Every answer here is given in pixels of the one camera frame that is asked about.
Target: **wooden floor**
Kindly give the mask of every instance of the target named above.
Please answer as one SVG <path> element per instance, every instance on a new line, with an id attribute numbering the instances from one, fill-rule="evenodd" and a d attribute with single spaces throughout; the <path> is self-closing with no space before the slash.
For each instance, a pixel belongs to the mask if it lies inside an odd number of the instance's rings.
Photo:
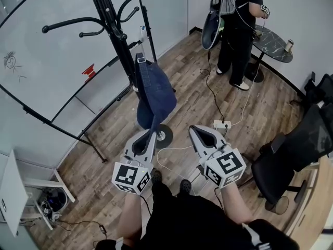
<path id="1" fill-rule="evenodd" d="M 177 107 L 165 121 L 174 133 L 171 147 L 181 148 L 191 145 L 188 136 L 189 125 L 212 126 L 214 119 L 221 118 L 214 104 L 213 95 L 206 86 L 206 78 L 200 74 L 200 68 L 209 67 L 207 52 L 201 47 L 200 37 L 200 33 L 193 33 L 159 60 L 160 66 L 177 90 Z M 248 92 L 231 87 L 228 83 L 229 74 L 224 76 L 215 74 L 219 50 L 220 48 L 216 47 L 212 51 L 212 73 L 208 82 L 217 94 L 216 99 L 225 119 L 236 123 L 241 119 Z M 233 148 L 237 147 L 241 153 L 250 158 L 257 158 L 259 148 L 263 144 L 272 140 L 278 132 L 290 132 L 301 118 L 300 109 L 288 104 L 290 100 L 297 98 L 296 92 L 278 76 L 265 68 L 262 69 L 265 80 L 254 84 L 243 121 L 233 126 L 226 135 Z M 125 142 L 141 130 L 136 122 L 137 104 L 138 99 L 132 91 L 122 101 L 113 105 L 91 127 L 89 132 L 91 139 L 108 158 L 107 164 L 101 163 L 91 147 L 78 143 L 59 168 L 61 177 L 77 198 L 75 203 L 70 203 L 66 208 L 62 220 L 98 221 L 106 228 L 108 238 L 116 238 L 116 226 L 125 193 L 118 191 L 111 184 L 111 177 L 114 162 L 119 161 Z M 193 148 L 166 149 L 160 153 L 159 160 L 189 180 L 198 175 L 196 166 L 199 158 Z M 164 183 L 170 187 L 173 194 L 176 194 L 182 178 L 159 166 L 156 158 L 153 164 L 162 171 Z M 294 179 L 295 185 L 300 185 L 307 177 L 308 172 L 297 174 Z M 213 191 L 214 184 L 211 181 L 207 182 L 203 176 L 199 176 L 193 182 L 193 188 L 197 195 L 218 203 Z M 241 193 L 256 217 L 270 221 L 279 229 L 285 227 L 294 210 L 294 194 L 290 192 L 286 193 L 290 200 L 288 210 L 281 216 L 264 209 L 265 200 L 258 198 L 259 191 L 254 183 L 241 188 Z M 150 186 L 145 189 L 143 196 L 152 208 Z M 142 212 L 143 226 L 145 226 L 149 214 L 144 203 Z M 50 231 L 43 221 L 39 220 L 30 231 L 40 249 L 93 249 L 93 241 L 104 238 L 95 223 L 81 224 L 68 232 L 60 227 Z"/>

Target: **shoe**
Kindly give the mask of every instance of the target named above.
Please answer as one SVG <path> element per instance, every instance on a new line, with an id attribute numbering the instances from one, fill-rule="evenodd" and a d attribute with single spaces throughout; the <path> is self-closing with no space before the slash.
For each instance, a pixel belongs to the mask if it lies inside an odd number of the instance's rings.
<path id="1" fill-rule="evenodd" d="M 157 182 L 162 182 L 162 173 L 157 169 L 153 169 L 151 172 L 151 182 L 153 184 Z"/>
<path id="2" fill-rule="evenodd" d="M 230 83 L 230 84 L 234 87 L 239 88 L 242 91 L 248 91 L 250 89 L 250 87 L 245 82 L 242 82 L 240 85 L 236 85 L 236 84 L 233 84 L 233 83 Z"/>
<path id="3" fill-rule="evenodd" d="M 192 189 L 192 184 L 189 180 L 182 180 L 179 193 L 189 194 Z"/>
<path id="4" fill-rule="evenodd" d="M 223 72 L 222 70 L 220 70 L 219 68 L 217 68 L 216 70 L 216 74 L 217 75 L 223 75 L 223 74 L 226 74 L 227 72 Z"/>

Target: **red marking on whiteboard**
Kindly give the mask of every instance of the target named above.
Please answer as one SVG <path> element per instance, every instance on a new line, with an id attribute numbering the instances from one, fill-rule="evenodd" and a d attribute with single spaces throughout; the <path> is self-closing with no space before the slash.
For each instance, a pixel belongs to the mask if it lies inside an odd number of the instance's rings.
<path id="1" fill-rule="evenodd" d="M 89 68 L 82 72 L 82 75 L 88 75 L 88 79 L 85 82 L 90 80 L 90 78 L 95 74 L 96 72 L 94 71 L 94 64 L 92 64 Z"/>

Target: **power strip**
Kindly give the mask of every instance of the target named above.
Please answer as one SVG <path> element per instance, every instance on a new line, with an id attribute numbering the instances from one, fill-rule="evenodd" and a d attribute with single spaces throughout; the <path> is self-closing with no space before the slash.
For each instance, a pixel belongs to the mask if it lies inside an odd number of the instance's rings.
<path id="1" fill-rule="evenodd" d="M 222 120 L 214 120 L 213 126 L 215 129 L 231 129 L 231 122 L 230 121 L 224 121 L 222 123 Z"/>

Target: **round table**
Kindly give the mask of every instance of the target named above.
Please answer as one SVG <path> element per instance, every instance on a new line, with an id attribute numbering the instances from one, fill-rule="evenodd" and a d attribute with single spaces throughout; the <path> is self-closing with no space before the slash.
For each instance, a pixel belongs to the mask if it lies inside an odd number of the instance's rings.
<path id="1" fill-rule="evenodd" d="M 254 80 L 257 69 L 260 66 L 260 62 L 265 54 L 283 63 L 289 63 L 292 61 L 292 52 L 285 51 L 287 43 L 284 40 L 268 28 L 255 25 L 255 29 L 263 34 L 258 39 L 253 40 L 253 45 L 261 51 L 261 54 L 255 64 L 249 63 L 246 68 L 245 77 L 250 81 Z M 262 82 L 263 80 L 264 74 L 262 70 L 259 69 L 258 75 L 254 82 Z"/>

